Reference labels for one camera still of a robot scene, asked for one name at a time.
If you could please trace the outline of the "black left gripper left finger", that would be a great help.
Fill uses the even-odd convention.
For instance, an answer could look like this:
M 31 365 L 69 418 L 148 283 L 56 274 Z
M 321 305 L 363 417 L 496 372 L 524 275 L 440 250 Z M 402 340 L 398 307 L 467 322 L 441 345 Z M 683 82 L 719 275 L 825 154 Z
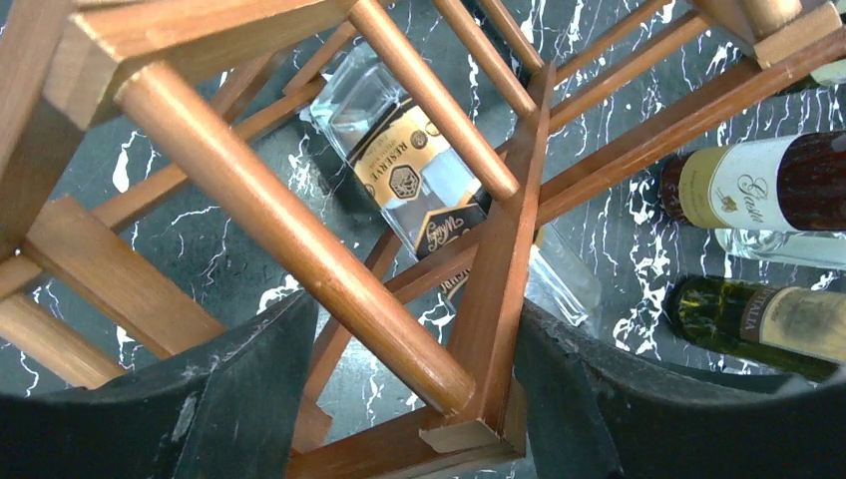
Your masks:
M 319 306 L 292 294 L 96 389 L 1 398 L 5 478 L 281 478 Z

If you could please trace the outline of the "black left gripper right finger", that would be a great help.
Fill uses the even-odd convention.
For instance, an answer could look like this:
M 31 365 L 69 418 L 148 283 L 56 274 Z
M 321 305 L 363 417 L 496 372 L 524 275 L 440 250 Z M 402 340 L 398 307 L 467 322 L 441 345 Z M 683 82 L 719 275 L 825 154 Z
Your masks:
M 532 302 L 515 353 L 542 478 L 841 478 L 845 374 L 738 375 L 645 358 Z

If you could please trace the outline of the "silver-capped dark wine bottle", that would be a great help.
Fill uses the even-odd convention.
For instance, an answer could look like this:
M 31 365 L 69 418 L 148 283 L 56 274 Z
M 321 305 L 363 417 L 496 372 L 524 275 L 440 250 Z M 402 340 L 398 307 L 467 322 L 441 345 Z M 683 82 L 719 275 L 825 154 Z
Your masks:
M 690 276 L 665 307 L 688 342 L 824 382 L 845 364 L 845 294 Z

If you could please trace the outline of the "brown wooden wine rack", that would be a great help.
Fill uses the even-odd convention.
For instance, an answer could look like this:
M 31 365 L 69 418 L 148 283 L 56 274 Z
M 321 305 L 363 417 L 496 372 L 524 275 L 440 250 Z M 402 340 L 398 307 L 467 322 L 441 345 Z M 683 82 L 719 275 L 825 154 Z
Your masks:
M 191 86 L 350 20 L 493 193 L 494 216 L 381 282 Z M 552 73 L 501 154 L 376 1 L 16 1 L 1 38 L 1 334 L 72 384 L 127 374 L 22 289 L 50 272 L 165 360 L 228 330 L 113 232 L 192 182 L 425 401 L 306 453 L 293 478 L 428 477 L 513 459 L 526 404 L 511 373 L 529 239 L 543 222 L 845 50 L 830 27 L 745 63 L 549 182 Z

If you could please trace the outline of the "clear glass corked bottle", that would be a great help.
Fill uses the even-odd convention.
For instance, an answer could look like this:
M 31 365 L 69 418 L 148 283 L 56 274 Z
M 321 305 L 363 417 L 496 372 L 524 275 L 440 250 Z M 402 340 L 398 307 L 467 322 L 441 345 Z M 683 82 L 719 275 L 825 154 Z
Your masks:
M 716 229 L 715 239 L 730 255 L 826 269 L 845 269 L 843 232 L 775 232 Z

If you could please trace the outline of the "gold-capped red wine bottle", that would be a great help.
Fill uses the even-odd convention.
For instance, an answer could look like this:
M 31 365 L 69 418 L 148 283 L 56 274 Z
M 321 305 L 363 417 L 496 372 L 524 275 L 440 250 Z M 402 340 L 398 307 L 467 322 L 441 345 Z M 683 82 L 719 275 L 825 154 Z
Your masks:
M 659 198 L 701 229 L 845 229 L 845 134 L 791 135 L 669 157 Z

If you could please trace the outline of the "dark green wine bottle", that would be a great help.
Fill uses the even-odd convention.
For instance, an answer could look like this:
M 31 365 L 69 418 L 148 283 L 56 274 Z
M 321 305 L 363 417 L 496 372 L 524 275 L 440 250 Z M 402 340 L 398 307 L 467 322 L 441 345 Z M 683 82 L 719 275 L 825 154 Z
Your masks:
M 776 96 L 784 96 L 799 93 L 805 90 L 813 90 L 820 87 L 833 87 L 845 83 L 845 59 L 825 64 L 813 70 L 808 76 L 791 84 Z

